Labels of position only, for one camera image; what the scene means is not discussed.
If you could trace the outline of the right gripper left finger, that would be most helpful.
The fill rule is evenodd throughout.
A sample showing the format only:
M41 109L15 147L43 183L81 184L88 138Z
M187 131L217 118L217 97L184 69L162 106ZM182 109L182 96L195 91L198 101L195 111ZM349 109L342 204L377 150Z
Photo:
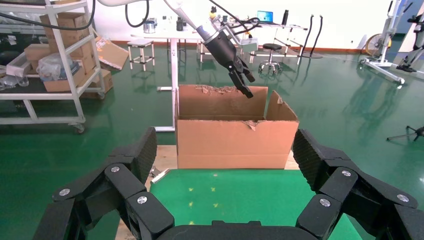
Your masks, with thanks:
M133 144L115 148L92 172L56 190L35 240L85 240L103 216L116 211L138 240L156 240L175 219L146 188L157 155L154 127Z

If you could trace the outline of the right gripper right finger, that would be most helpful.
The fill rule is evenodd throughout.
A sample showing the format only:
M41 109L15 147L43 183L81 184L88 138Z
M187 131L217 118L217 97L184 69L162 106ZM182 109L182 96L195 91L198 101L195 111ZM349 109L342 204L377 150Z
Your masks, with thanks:
M362 171L342 150L318 143L298 129L293 157L314 196L296 220L326 240L342 215L354 218L377 240L421 240L424 213L408 193Z

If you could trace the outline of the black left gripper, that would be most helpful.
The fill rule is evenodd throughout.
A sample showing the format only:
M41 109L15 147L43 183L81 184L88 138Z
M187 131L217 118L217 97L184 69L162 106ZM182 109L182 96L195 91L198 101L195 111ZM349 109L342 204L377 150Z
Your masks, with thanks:
M250 83L255 82L255 77L248 68L247 64L237 56L237 50L234 44L228 39L224 31L216 31L211 34L207 31L202 32L204 45L209 50L215 60L229 71L229 76L238 91L244 94L248 99L254 95L246 86L242 74Z

